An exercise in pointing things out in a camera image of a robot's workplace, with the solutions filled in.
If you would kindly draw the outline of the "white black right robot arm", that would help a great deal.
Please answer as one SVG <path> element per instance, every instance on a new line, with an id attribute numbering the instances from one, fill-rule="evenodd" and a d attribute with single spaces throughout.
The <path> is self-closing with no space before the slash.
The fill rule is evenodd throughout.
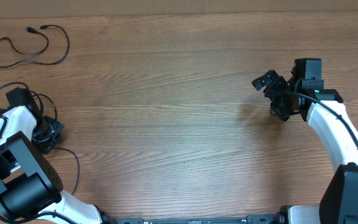
<path id="1" fill-rule="evenodd" d="M 285 80 L 270 70 L 252 81 L 271 101 L 270 112 L 281 120 L 300 114 L 322 142 L 334 169 L 317 205 L 288 206 L 281 223 L 358 223 L 358 132 L 339 93 L 325 89 L 321 74 Z"/>

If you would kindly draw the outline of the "black cable remaining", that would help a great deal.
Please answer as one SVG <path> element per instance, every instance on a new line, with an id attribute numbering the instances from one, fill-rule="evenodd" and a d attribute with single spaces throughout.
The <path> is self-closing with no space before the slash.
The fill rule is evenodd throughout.
<path id="1" fill-rule="evenodd" d="M 65 151 L 65 152 L 68 152 L 70 153 L 72 156 L 74 156 L 75 158 L 75 161 L 76 161 L 76 166 L 77 166 L 77 172 L 76 172 L 76 182 L 75 182 L 75 186 L 71 192 L 71 195 L 74 195 L 77 188 L 78 188 L 78 184 L 79 184 L 79 181 L 80 181 L 80 161 L 79 161 L 79 158 L 78 156 L 73 152 L 71 151 L 70 149 L 66 149 L 66 148 L 63 148 L 63 147 L 56 147 L 54 148 L 53 150 L 58 150 L 58 151 Z"/>

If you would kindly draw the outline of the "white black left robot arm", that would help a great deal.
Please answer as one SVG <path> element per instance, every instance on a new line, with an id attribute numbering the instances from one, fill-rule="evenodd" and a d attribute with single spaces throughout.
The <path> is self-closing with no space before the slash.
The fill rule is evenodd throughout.
<path id="1" fill-rule="evenodd" d="M 104 210 L 67 192 L 46 160 L 63 124 L 45 116 L 27 88 L 15 88 L 6 97 L 9 107 L 0 111 L 0 221 L 114 223 Z"/>

